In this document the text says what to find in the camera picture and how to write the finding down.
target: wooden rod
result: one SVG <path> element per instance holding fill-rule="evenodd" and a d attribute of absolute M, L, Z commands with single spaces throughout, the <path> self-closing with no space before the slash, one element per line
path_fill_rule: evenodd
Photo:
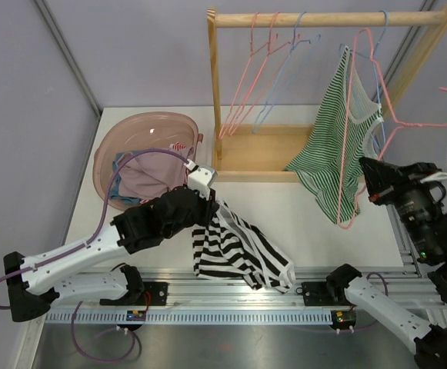
<path fill-rule="evenodd" d="M 218 43 L 216 41 L 216 8 L 208 8 L 206 12 L 208 19 L 209 60 L 211 63 L 211 81 L 213 87 L 213 110 L 215 112 L 215 145 L 213 147 L 213 167 L 218 170 L 219 162 L 222 160 L 222 140 L 218 139 L 222 127 L 222 110 L 220 106 L 220 84 L 218 75 Z"/>
<path fill-rule="evenodd" d="M 444 23 L 431 26 L 425 31 L 425 34 L 423 34 L 415 50 L 413 50 L 413 53 L 402 67 L 399 75 L 392 84 L 389 84 L 389 97 L 391 98 L 393 107 L 398 104 L 408 87 L 415 80 L 418 72 L 422 69 L 422 66 L 429 59 L 435 47 L 447 32 L 447 5 L 442 6 L 441 12 L 444 14 Z M 384 119 L 387 119 L 390 116 L 390 111 L 385 99 L 382 101 L 382 111 L 384 112 Z"/>
<path fill-rule="evenodd" d="M 293 27 L 300 13 L 280 13 L 273 27 Z M 259 14 L 255 27 L 267 28 L 273 14 Z M 217 14 L 216 28 L 249 28 L 254 14 Z M 412 25 L 441 25 L 445 22 L 444 12 L 390 12 L 389 27 Z M 375 13 L 305 13 L 300 27 L 383 27 L 385 16 Z"/>

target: pink cloth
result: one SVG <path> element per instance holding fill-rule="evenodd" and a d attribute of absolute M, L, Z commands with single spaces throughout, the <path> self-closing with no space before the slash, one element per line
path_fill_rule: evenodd
<path fill-rule="evenodd" d="M 176 150 L 184 158 L 192 158 L 194 148 L 183 148 Z M 118 163 L 132 155 L 126 152 L 120 157 Z M 186 182 L 186 167 L 182 160 L 171 155 L 150 152 L 132 159 L 121 171 L 119 175 L 121 181 L 118 186 L 118 194 L 129 198 L 141 198 L 152 200 L 177 186 Z"/>

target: blue hanger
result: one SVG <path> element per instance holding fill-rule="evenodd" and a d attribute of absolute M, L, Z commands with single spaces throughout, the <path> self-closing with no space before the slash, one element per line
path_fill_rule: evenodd
<path fill-rule="evenodd" d="M 380 12 L 384 13 L 385 16 L 385 26 L 384 29 L 382 30 L 382 33 L 379 37 L 379 40 L 377 40 L 377 42 L 375 43 L 374 46 L 374 52 L 373 55 L 375 57 L 375 54 L 377 53 L 377 49 L 379 48 L 380 42 L 382 41 L 382 39 L 384 38 L 385 33 L 387 32 L 387 28 L 389 26 L 389 13 L 386 12 L 385 10 L 380 10 Z M 339 49 L 341 50 L 341 48 L 345 47 L 345 44 L 340 44 L 339 45 Z M 363 55 L 361 52 L 356 52 L 356 54 L 358 56 L 361 56 L 362 58 L 368 59 L 370 60 L 370 57 L 367 55 Z M 372 63 L 372 67 L 374 68 L 374 76 L 375 76 L 375 87 L 377 89 L 377 102 L 380 104 L 380 99 L 382 97 L 382 93 L 380 92 L 380 88 L 379 88 L 379 76 L 377 75 L 377 68 L 375 67 L 374 63 Z M 381 123 L 381 127 L 382 127 L 382 138 L 383 138 L 383 145 L 385 144 L 385 128 L 384 128 L 384 122 Z M 372 138 L 374 139 L 374 142 L 377 145 L 377 149 L 379 150 L 379 152 L 381 151 L 381 146 L 379 144 L 379 141 L 377 139 L 377 137 L 375 137 L 373 134 L 371 134 Z"/>
<path fill-rule="evenodd" d="M 261 117 L 261 114 L 264 112 L 264 110 L 269 106 L 269 99 L 272 97 L 276 85 L 278 84 L 279 79 L 281 78 L 282 72 L 283 70 L 286 69 L 289 61 L 291 60 L 292 57 L 292 53 L 293 51 L 297 48 L 297 46 L 303 42 L 308 42 L 309 44 L 312 44 L 312 40 L 307 39 L 307 40 L 302 40 L 299 41 L 297 43 L 295 43 L 295 38 L 296 38 L 296 32 L 297 32 L 297 27 L 300 24 L 300 20 L 302 19 L 302 16 L 305 14 L 306 12 L 303 12 L 298 18 L 297 18 L 297 22 L 295 23 L 295 26 L 293 27 L 293 39 L 292 39 L 292 47 L 290 48 L 289 54 L 286 57 L 285 62 L 283 63 L 282 67 L 279 69 L 278 75 L 276 76 L 276 79 L 273 81 L 271 90 L 269 91 L 268 95 L 266 96 L 266 100 L 265 100 L 265 104 L 264 107 L 261 109 L 261 111 L 258 113 L 257 117 L 254 120 L 254 127 L 252 128 L 252 133 L 256 133 L 259 130 L 259 127 L 261 126 L 261 124 L 263 123 L 263 121 L 268 117 L 268 114 L 271 112 L 271 110 L 275 107 L 276 103 L 278 102 L 278 96 L 282 93 L 282 91 L 284 89 L 286 89 L 288 87 L 288 84 L 290 83 L 290 81 L 293 79 L 292 77 L 294 77 L 298 71 L 301 71 L 303 68 L 303 65 L 300 66 L 300 68 L 298 69 L 298 71 L 296 71 L 292 77 L 290 77 L 289 81 L 286 83 L 284 88 L 281 88 L 278 92 L 278 96 L 276 97 L 275 102 L 270 106 L 269 110 L 265 113 L 264 117 L 262 117 L 261 121 L 258 123 L 259 118 Z M 321 35 L 317 35 L 315 38 L 317 38 L 319 41 L 321 38 Z"/>

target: striped cloth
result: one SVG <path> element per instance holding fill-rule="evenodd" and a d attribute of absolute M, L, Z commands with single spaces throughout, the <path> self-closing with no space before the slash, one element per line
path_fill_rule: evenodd
<path fill-rule="evenodd" d="M 285 293 L 295 283 L 293 263 L 254 225 L 224 202 L 207 228 L 192 231 L 194 272 L 201 278 L 243 278 L 254 290 L 263 286 Z"/>
<path fill-rule="evenodd" d="M 285 171 L 294 171 L 298 175 L 300 182 L 314 194 L 319 207 L 333 223 L 336 223 L 338 214 L 339 171 L 345 134 L 350 62 L 351 52 L 345 48 L 334 78 L 322 99 L 309 141 L 285 168 Z M 353 216 L 355 193 L 359 177 L 362 176 L 359 159 L 362 156 L 376 158 L 371 133 L 381 122 L 381 105 L 369 99 L 354 71 L 345 150 L 341 222 Z"/>

